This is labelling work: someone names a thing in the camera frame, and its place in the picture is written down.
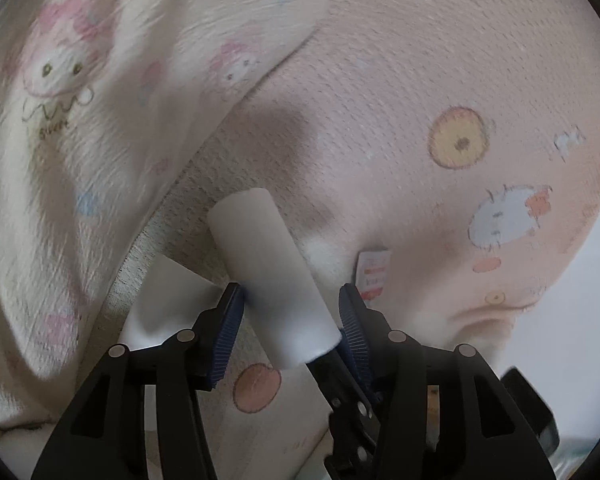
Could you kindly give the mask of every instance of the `small yellow donut print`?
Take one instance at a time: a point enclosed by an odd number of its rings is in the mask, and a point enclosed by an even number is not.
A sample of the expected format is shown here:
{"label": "small yellow donut print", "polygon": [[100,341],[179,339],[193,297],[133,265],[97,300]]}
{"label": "small yellow donut print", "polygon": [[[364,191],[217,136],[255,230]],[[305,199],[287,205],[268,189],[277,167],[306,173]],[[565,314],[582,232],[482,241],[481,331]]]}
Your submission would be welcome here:
{"label": "small yellow donut print", "polygon": [[429,131],[429,154],[449,170],[462,170],[478,162],[489,148],[484,121],[470,108],[449,108]]}

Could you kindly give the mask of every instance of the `fabric tag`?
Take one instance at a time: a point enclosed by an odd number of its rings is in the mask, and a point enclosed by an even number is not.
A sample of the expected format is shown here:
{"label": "fabric tag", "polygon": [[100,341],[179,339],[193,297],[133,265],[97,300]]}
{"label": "fabric tag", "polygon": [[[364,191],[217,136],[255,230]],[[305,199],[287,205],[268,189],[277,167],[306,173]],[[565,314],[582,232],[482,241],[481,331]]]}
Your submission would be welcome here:
{"label": "fabric tag", "polygon": [[382,294],[390,259],[390,250],[363,251],[358,255],[356,287],[363,300],[371,301]]}

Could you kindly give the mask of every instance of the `silver screw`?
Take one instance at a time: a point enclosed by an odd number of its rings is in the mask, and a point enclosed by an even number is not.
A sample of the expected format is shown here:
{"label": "silver screw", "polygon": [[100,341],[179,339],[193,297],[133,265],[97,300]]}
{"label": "silver screw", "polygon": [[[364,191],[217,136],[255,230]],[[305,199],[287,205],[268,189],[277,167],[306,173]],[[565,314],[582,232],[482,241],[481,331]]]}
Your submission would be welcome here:
{"label": "silver screw", "polygon": [[467,344],[460,345],[460,348],[458,349],[458,351],[464,357],[473,357],[475,355],[475,348],[472,347],[471,345],[467,345]]}
{"label": "silver screw", "polygon": [[394,343],[404,343],[407,341],[407,335],[402,330],[391,330],[389,332],[389,341]]}
{"label": "silver screw", "polygon": [[188,343],[189,341],[193,341],[193,338],[195,338],[195,336],[196,334],[193,332],[193,330],[191,330],[190,328],[186,328],[178,332],[176,339],[181,343]]}
{"label": "silver screw", "polygon": [[125,352],[126,349],[122,345],[113,345],[111,348],[109,348],[109,357],[120,357],[123,356]]}
{"label": "silver screw", "polygon": [[360,446],[358,448],[358,460],[360,460],[360,462],[366,462],[366,449],[363,448],[362,446]]}

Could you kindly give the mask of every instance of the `roll of adhesive paper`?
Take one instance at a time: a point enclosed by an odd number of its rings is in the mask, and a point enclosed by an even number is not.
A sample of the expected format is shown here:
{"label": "roll of adhesive paper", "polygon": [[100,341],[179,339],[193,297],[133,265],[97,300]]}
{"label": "roll of adhesive paper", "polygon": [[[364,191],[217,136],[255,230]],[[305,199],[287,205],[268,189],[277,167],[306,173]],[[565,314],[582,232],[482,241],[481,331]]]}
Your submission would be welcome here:
{"label": "roll of adhesive paper", "polygon": [[294,368],[335,348],[340,331],[269,191],[230,195],[207,220],[271,364]]}
{"label": "roll of adhesive paper", "polygon": [[220,296],[217,285],[156,254],[118,342],[130,350],[161,345],[179,330],[191,328],[200,312],[215,307]]}

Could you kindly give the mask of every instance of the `white wall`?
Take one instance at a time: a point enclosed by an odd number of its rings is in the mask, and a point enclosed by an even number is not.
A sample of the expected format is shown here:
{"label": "white wall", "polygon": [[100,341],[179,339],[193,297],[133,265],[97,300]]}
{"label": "white wall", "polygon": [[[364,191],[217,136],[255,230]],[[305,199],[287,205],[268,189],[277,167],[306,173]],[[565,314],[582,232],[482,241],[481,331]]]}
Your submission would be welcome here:
{"label": "white wall", "polygon": [[561,279],[519,318],[497,371],[511,366],[554,411],[562,438],[600,437],[600,216]]}

